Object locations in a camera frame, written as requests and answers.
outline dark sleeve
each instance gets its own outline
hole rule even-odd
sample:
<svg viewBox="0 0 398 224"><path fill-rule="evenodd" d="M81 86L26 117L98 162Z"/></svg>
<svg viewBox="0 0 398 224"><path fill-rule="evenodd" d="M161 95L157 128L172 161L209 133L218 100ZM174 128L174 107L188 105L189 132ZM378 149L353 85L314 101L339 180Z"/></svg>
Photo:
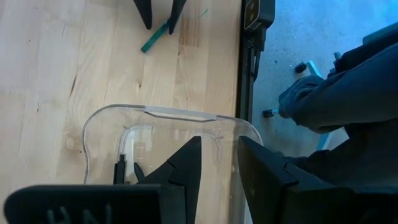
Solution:
<svg viewBox="0 0 398 224"><path fill-rule="evenodd" d="M398 44L326 80L296 81L279 96L279 113L319 132L398 118Z"/></svg>

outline person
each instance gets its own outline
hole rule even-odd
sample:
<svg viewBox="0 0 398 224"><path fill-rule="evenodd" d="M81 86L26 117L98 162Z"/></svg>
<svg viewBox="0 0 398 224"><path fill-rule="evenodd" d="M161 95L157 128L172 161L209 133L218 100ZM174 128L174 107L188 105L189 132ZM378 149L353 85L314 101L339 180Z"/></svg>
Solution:
<svg viewBox="0 0 398 224"><path fill-rule="evenodd" d="M398 185L398 44L326 80L297 80L279 96L279 114L349 136L333 150L292 158L301 169L334 185Z"/></svg>

